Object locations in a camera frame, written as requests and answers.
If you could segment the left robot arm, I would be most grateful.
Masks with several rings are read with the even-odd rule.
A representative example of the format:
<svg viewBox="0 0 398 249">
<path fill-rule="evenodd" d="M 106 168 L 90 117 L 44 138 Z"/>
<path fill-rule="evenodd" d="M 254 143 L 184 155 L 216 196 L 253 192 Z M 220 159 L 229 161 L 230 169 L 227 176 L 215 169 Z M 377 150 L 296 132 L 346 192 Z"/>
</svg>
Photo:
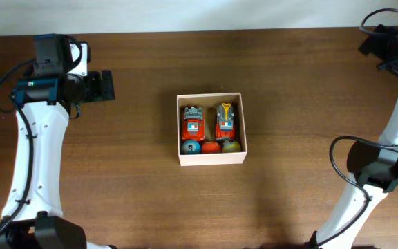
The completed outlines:
<svg viewBox="0 0 398 249">
<path fill-rule="evenodd" d="M 0 248 L 98 248 L 63 218 L 61 151 L 72 109 L 115 99 L 112 72 L 89 71 L 90 46 L 70 35 L 37 35 L 34 45 L 35 58 L 23 63 L 27 69 L 9 95 L 18 135 Z"/>
</svg>

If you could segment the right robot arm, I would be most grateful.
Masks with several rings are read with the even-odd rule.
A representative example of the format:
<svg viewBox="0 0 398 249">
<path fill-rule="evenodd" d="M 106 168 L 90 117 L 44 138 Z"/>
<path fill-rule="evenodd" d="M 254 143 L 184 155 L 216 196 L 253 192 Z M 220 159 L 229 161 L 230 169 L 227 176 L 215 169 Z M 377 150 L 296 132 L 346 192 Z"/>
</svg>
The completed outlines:
<svg viewBox="0 0 398 249">
<path fill-rule="evenodd" d="M 380 24 L 374 30 L 363 25 L 367 38 L 360 45 L 362 55 L 381 60 L 379 70 L 398 77 L 398 29 Z M 353 142 L 347 158 L 347 183 L 331 217 L 305 243 L 306 248 L 352 248 L 364 223 L 387 195 L 398 186 L 398 98 L 392 115 L 377 142 L 348 136 Z"/>
</svg>

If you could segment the red fire truck grey top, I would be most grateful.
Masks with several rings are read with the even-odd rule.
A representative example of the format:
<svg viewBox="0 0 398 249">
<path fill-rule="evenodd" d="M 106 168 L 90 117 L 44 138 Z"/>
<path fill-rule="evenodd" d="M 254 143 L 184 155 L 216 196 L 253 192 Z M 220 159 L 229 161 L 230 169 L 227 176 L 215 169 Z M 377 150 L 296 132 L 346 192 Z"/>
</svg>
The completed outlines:
<svg viewBox="0 0 398 249">
<path fill-rule="evenodd" d="M 182 114 L 182 141 L 205 141 L 205 115 L 201 107 L 187 106 Z"/>
</svg>

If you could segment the red fire truck yellow nozzle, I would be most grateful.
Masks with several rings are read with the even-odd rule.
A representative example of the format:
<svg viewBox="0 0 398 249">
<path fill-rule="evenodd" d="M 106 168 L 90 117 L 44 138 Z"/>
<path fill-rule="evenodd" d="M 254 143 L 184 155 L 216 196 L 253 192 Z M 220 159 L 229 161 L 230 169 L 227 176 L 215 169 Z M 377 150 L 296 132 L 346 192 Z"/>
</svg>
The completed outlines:
<svg viewBox="0 0 398 249">
<path fill-rule="evenodd" d="M 233 140 L 236 137 L 235 113 L 231 103 L 222 103 L 216 109 L 216 140 Z"/>
</svg>

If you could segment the blue toy ball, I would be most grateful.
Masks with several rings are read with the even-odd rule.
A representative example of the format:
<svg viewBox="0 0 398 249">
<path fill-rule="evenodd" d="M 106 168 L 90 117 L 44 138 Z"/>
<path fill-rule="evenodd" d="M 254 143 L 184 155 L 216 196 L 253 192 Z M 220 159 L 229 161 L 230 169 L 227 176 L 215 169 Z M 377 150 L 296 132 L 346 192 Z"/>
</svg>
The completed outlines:
<svg viewBox="0 0 398 249">
<path fill-rule="evenodd" d="M 182 155 L 201 154 L 201 145 L 195 140 L 187 140 L 181 144 L 180 153 Z"/>
</svg>

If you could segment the orange toy ball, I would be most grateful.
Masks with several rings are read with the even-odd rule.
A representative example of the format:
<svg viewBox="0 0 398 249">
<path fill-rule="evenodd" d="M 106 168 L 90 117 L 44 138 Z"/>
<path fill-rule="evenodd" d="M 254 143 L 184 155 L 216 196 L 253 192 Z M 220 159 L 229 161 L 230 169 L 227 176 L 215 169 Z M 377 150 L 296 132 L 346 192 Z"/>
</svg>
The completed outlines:
<svg viewBox="0 0 398 249">
<path fill-rule="evenodd" d="M 204 142 L 201 147 L 202 154 L 219 154 L 222 152 L 222 147 L 218 142 Z"/>
</svg>

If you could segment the yellow toy ball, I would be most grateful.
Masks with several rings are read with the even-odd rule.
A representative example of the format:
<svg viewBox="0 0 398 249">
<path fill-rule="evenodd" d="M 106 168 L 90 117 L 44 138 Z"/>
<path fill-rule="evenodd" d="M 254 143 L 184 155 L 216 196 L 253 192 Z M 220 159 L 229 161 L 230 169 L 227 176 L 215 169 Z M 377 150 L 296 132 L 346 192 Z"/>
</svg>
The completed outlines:
<svg viewBox="0 0 398 249">
<path fill-rule="evenodd" d="M 237 140 L 225 140 L 222 144 L 222 153 L 238 153 L 242 147 Z"/>
</svg>

